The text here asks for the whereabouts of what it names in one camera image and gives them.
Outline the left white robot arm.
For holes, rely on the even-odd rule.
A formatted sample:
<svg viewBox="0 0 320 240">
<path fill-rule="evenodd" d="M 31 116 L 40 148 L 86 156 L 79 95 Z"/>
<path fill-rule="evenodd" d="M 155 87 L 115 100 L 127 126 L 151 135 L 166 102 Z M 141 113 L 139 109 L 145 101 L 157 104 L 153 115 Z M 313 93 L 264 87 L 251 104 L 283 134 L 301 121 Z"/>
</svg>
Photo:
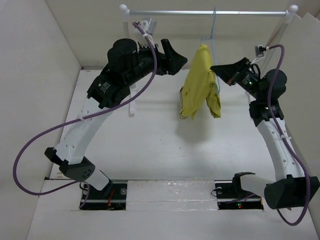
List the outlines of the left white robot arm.
<svg viewBox="0 0 320 240">
<path fill-rule="evenodd" d="M 161 44 L 164 52 L 153 44 L 143 46 L 130 38 L 117 40 L 107 52 L 108 63 L 87 90 L 78 120 L 55 147 L 45 150 L 45 156 L 59 166 L 65 177 L 89 184 L 100 198 L 111 194 L 113 183 L 85 157 L 95 134 L 107 117 L 124 105 L 133 84 L 148 74 L 174 76 L 188 62 L 168 39 L 162 39 Z"/>
</svg>

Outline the blue wire hanger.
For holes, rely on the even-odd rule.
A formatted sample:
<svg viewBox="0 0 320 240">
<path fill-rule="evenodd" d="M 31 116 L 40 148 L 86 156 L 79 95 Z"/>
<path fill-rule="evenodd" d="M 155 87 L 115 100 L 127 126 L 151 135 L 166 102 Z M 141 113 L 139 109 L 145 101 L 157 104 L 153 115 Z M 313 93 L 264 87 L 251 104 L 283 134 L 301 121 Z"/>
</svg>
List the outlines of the blue wire hanger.
<svg viewBox="0 0 320 240">
<path fill-rule="evenodd" d="M 213 9 L 213 21 L 212 21 L 212 26 L 211 26 L 211 31 L 210 31 L 210 37 L 206 38 L 203 36 L 201 38 L 201 44 L 204 44 L 205 41 L 210 41 L 214 65 L 217 65 L 217 56 L 216 56 L 216 48 L 215 48 L 215 40 L 214 40 L 216 16 L 217 16 L 217 10 L 216 10 L 216 6 L 215 6 Z M 219 94 L 221 91 L 220 78 L 216 75 L 215 79 L 216 79 L 215 89 L 216 89 L 216 92 Z"/>
</svg>

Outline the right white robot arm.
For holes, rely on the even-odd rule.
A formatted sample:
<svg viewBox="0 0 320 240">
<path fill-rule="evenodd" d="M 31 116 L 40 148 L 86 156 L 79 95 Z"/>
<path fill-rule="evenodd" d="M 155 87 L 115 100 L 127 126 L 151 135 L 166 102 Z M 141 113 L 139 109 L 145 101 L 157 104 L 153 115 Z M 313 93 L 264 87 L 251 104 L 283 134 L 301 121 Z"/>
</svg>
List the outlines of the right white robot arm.
<svg viewBox="0 0 320 240">
<path fill-rule="evenodd" d="M 238 84 L 254 100 L 249 104 L 249 114 L 262 135 L 269 151 L 275 182 L 258 181 L 256 186 L 271 209 L 303 207 L 320 187 L 319 179 L 311 176 L 306 180 L 301 165 L 293 156 L 290 138 L 286 132 L 284 114 L 279 97 L 286 91 L 287 76 L 281 70 L 269 70 L 264 77 L 254 72 L 248 58 L 210 68 L 223 82 Z"/>
</svg>

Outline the yellow trousers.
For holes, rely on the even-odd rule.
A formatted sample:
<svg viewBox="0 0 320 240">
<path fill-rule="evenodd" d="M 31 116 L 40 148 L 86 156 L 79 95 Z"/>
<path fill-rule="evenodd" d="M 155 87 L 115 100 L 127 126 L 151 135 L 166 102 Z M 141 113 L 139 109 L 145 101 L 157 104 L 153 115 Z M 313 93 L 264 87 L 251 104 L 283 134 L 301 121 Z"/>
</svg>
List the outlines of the yellow trousers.
<svg viewBox="0 0 320 240">
<path fill-rule="evenodd" d="M 221 101 L 218 81 L 211 70 L 214 65 L 208 45 L 201 44 L 196 50 L 184 85 L 179 91 L 179 118 L 194 119 L 199 108 L 207 104 L 213 118 L 221 117 Z"/>
</svg>

